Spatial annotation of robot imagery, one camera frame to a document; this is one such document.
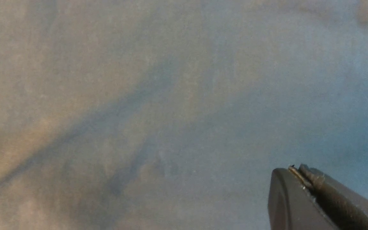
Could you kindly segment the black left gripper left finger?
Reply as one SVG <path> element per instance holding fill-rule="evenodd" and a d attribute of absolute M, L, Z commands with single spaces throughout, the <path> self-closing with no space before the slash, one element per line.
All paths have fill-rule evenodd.
<path fill-rule="evenodd" d="M 268 197 L 271 230 L 338 230 L 289 169 L 272 171 Z"/>

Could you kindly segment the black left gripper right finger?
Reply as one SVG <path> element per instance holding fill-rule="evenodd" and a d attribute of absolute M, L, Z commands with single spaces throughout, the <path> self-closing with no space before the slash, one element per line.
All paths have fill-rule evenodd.
<path fill-rule="evenodd" d="M 368 230 L 368 199 L 326 173 L 301 164 L 288 170 L 310 193 L 317 208 L 340 230 Z"/>

